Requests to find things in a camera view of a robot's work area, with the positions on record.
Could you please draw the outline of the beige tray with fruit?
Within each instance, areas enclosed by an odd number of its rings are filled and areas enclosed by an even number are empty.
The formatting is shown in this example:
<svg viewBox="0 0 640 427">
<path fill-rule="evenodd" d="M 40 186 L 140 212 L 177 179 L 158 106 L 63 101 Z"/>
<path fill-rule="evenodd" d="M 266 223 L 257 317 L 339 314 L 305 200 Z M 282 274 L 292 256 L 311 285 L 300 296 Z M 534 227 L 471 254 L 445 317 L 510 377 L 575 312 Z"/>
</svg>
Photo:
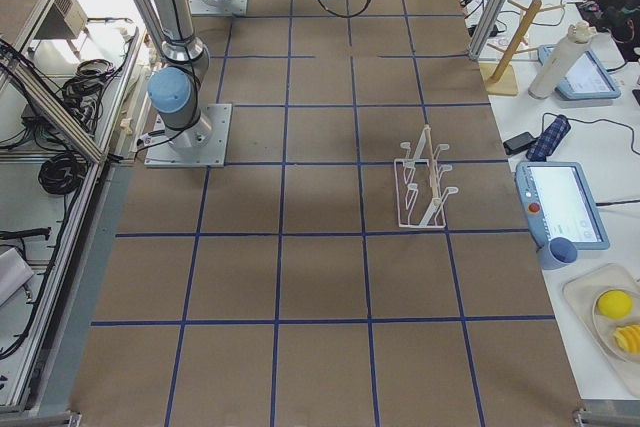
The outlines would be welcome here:
<svg viewBox="0 0 640 427">
<path fill-rule="evenodd" d="M 610 318 L 600 299 L 608 292 L 623 292 L 631 299 L 628 312 Z M 639 396 L 639 283 L 623 266 L 606 264 L 567 282 L 563 295 L 632 396 Z"/>
</svg>

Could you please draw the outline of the plaid fabric pouch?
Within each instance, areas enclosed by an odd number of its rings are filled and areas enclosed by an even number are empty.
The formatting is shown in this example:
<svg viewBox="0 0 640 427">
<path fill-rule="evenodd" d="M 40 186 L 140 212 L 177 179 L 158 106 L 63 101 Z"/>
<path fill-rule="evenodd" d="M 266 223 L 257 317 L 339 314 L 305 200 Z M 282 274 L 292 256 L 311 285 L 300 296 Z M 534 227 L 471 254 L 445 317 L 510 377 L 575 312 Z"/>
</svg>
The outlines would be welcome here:
<svg viewBox="0 0 640 427">
<path fill-rule="evenodd" d="M 568 118 L 565 115 L 558 115 L 528 149 L 526 159 L 531 162 L 545 162 L 570 130 Z"/>
</svg>

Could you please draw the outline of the wooden mug stand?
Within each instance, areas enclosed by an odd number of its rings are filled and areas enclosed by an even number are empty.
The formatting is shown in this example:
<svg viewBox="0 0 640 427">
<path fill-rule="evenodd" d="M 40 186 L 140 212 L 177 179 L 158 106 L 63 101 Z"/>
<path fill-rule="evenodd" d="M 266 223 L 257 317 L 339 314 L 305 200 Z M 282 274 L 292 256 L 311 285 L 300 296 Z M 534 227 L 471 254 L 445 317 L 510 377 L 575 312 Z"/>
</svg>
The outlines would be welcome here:
<svg viewBox="0 0 640 427">
<path fill-rule="evenodd" d="M 534 51 L 533 47 L 520 48 L 525 34 L 528 32 L 535 17 L 539 12 L 563 9 L 562 4 L 552 5 L 548 7 L 542 6 L 541 0 L 532 0 L 528 7 L 525 7 L 515 0 L 508 0 L 520 10 L 520 22 L 515 31 L 509 45 L 502 49 L 493 44 L 488 47 L 502 53 L 498 63 L 480 62 L 479 68 L 484 81 L 485 89 L 490 95 L 499 96 L 516 96 L 518 94 L 518 85 L 513 67 L 510 62 L 515 54 Z"/>
</svg>

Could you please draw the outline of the yellow lemon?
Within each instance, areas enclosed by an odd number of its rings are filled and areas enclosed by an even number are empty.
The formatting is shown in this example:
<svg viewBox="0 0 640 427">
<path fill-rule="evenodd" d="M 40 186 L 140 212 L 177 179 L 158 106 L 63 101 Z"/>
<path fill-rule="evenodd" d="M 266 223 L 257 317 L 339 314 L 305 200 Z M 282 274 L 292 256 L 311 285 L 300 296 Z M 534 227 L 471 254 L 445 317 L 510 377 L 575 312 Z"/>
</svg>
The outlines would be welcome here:
<svg viewBox="0 0 640 427">
<path fill-rule="evenodd" d="M 608 290 L 599 296 L 596 307 L 601 315 L 618 320 L 631 312 L 633 299 L 623 290 Z"/>
</svg>

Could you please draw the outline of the sliced lemon toy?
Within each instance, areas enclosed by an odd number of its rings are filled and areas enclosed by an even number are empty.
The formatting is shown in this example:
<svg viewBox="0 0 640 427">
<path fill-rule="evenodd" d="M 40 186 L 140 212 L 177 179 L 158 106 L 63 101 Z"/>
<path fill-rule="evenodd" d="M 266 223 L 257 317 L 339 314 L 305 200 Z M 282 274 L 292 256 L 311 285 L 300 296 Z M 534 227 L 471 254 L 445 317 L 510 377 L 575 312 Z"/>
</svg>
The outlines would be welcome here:
<svg viewBox="0 0 640 427">
<path fill-rule="evenodd" d="M 613 338 L 618 347 L 629 354 L 638 354 L 640 350 L 640 326 L 638 324 L 617 327 Z"/>
</svg>

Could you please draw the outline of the blue cup on desk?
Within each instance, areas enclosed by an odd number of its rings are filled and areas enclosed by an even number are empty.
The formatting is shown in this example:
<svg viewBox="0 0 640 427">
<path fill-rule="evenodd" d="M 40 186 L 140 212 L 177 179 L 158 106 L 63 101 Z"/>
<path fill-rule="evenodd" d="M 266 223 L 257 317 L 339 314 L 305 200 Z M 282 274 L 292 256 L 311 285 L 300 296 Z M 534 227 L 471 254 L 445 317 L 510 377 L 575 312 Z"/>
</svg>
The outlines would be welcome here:
<svg viewBox="0 0 640 427">
<path fill-rule="evenodd" d="M 537 257 L 543 270 L 556 270 L 574 263 L 578 250 L 571 240 L 556 237 L 537 250 Z"/>
</svg>

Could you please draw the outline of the black phone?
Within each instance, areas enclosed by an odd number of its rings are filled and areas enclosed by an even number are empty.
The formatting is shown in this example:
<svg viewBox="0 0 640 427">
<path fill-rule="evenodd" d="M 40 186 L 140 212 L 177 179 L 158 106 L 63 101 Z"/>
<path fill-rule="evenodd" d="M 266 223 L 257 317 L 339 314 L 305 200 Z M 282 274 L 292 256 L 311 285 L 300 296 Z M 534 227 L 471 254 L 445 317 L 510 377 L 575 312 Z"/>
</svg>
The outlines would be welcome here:
<svg viewBox="0 0 640 427">
<path fill-rule="evenodd" d="M 526 131 L 505 140 L 503 148 L 507 156 L 512 156 L 528 150 L 536 141 L 537 138 Z"/>
</svg>

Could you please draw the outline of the white cylinder bottle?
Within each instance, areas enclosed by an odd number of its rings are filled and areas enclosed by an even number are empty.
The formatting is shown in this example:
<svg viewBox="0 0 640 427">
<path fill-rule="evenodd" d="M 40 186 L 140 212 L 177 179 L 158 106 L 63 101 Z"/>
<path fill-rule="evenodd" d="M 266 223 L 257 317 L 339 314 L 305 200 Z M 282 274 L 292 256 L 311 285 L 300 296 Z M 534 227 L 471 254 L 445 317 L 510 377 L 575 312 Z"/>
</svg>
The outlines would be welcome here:
<svg viewBox="0 0 640 427">
<path fill-rule="evenodd" d="M 571 67 L 588 50 L 596 34 L 595 27 L 581 20 L 570 25 L 567 34 L 555 45 L 540 46 L 538 57 L 542 67 L 529 86 L 528 93 L 536 99 L 549 97 Z"/>
</svg>

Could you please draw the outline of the blue teach pendant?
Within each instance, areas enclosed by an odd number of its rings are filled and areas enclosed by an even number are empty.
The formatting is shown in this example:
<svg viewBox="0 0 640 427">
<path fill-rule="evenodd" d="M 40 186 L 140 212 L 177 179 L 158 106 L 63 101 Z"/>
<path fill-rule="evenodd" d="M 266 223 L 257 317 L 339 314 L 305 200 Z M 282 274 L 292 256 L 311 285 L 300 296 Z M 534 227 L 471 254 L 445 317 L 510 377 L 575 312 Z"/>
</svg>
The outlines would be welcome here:
<svg viewBox="0 0 640 427">
<path fill-rule="evenodd" d="M 520 162 L 515 184 L 537 246 L 564 237 L 579 250 L 606 250 L 610 241 L 581 165 Z"/>
<path fill-rule="evenodd" d="M 541 45 L 538 48 L 538 58 L 544 65 L 550 57 L 566 54 L 573 61 L 572 66 L 561 78 L 555 91 L 561 98 L 569 101 L 616 99 L 621 96 L 620 89 L 612 79 L 606 68 L 589 49 L 587 44 L 558 43 L 560 53 L 553 53 L 555 45 Z"/>
</svg>

